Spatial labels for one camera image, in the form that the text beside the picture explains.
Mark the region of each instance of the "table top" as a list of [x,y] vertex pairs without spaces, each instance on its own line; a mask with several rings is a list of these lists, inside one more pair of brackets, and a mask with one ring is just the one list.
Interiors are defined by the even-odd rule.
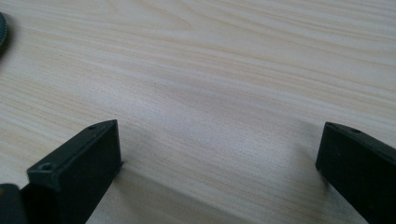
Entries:
[[315,168],[325,121],[396,147],[394,1],[4,0],[0,183],[117,119],[88,223],[365,223]]

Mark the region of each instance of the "light wood surface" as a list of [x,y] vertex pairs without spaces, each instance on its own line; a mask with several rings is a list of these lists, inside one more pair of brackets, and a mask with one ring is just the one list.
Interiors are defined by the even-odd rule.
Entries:
[[315,169],[326,120],[396,147],[396,2],[2,0],[0,183],[117,119],[88,223],[366,223]]

